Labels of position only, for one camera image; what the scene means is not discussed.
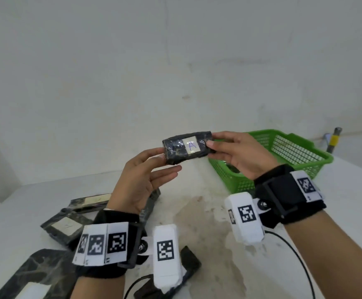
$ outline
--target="basket handle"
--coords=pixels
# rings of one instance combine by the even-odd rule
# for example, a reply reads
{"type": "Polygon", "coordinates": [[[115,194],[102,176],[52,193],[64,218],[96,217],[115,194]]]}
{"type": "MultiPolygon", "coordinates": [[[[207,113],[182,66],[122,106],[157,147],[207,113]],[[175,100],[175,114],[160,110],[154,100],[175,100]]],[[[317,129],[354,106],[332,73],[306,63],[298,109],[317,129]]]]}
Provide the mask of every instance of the basket handle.
{"type": "Polygon", "coordinates": [[[301,143],[301,145],[306,145],[308,147],[314,147],[314,143],[310,140],[307,140],[297,134],[289,133],[287,135],[287,139],[294,142],[294,143],[301,143]]]}

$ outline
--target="yellow band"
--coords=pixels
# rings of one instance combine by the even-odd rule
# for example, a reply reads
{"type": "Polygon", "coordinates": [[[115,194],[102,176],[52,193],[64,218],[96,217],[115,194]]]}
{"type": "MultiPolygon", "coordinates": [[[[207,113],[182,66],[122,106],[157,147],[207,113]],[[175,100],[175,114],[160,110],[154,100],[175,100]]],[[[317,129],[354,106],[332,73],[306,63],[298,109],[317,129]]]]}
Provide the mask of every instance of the yellow band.
{"type": "Polygon", "coordinates": [[[330,138],[330,142],[329,145],[331,146],[336,146],[339,142],[339,136],[338,135],[332,135],[332,137],[330,138]]]}

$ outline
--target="tabletop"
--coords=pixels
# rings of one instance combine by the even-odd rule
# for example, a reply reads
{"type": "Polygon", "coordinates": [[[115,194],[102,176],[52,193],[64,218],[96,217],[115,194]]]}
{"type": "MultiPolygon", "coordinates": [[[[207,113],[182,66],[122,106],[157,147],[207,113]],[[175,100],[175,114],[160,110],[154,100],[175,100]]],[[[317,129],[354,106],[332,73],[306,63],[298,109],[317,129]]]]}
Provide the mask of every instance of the tabletop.
{"type": "MultiPolygon", "coordinates": [[[[186,161],[162,195],[147,223],[175,223],[179,245],[188,245],[202,268],[176,298],[311,298],[304,271],[293,252],[272,235],[254,246],[237,243],[224,199],[229,195],[206,158],[186,161]]],[[[0,288],[34,252],[63,249],[40,224],[71,199],[112,192],[121,171],[27,185],[0,206],[0,288]]],[[[327,212],[362,247],[362,169],[335,157],[315,179],[327,212]]],[[[289,240],[282,225],[275,230],[289,240]]],[[[129,270],[126,287],[152,273],[148,259],[129,270]]],[[[317,298],[323,298],[315,285],[317,298]]]]}

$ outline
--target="person's right hand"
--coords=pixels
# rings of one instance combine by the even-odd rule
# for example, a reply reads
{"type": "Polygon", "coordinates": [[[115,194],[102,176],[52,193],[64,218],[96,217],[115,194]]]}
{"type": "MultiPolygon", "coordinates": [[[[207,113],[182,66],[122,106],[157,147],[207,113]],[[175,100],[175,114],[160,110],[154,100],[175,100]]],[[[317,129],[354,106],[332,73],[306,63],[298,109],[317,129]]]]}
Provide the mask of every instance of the person's right hand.
{"type": "Polygon", "coordinates": [[[279,165],[277,159],[248,133],[216,132],[206,145],[216,150],[209,158],[230,163],[248,179],[254,180],[279,165]]]}

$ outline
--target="wire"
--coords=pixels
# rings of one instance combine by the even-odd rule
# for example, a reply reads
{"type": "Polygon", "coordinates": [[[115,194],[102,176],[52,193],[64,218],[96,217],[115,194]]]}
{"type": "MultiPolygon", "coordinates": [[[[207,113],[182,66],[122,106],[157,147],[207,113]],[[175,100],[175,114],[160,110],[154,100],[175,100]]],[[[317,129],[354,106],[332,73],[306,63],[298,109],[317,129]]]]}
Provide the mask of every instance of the wire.
{"type": "Polygon", "coordinates": [[[128,290],[126,291],[126,294],[124,296],[124,299],[127,299],[127,296],[128,296],[128,293],[131,291],[132,287],[137,284],[139,281],[141,280],[144,280],[144,279],[147,279],[147,278],[152,278],[152,274],[149,274],[149,275],[146,275],[146,276],[142,276],[140,278],[138,278],[137,280],[135,280],[131,285],[130,287],[128,288],[128,290]]]}
{"type": "Polygon", "coordinates": [[[310,275],[308,274],[308,271],[307,271],[307,268],[305,267],[304,265],[304,262],[301,260],[300,256],[298,255],[298,253],[296,252],[296,250],[293,248],[293,246],[291,246],[290,243],[288,243],[288,241],[286,239],[284,239],[282,236],[280,236],[279,234],[275,233],[275,232],[271,232],[271,231],[267,231],[265,230],[264,231],[265,233],[267,234],[272,234],[272,235],[275,235],[277,237],[279,237],[281,240],[283,240],[284,243],[286,243],[288,245],[289,248],[292,249],[292,251],[295,253],[295,255],[297,256],[298,260],[300,261],[301,265],[303,266],[303,269],[307,275],[307,278],[308,278],[308,282],[310,283],[310,287],[311,287],[311,292],[312,292],[312,297],[313,299],[315,299],[315,291],[313,290],[313,286],[312,286],[312,282],[311,282],[311,278],[310,278],[310,275]]]}

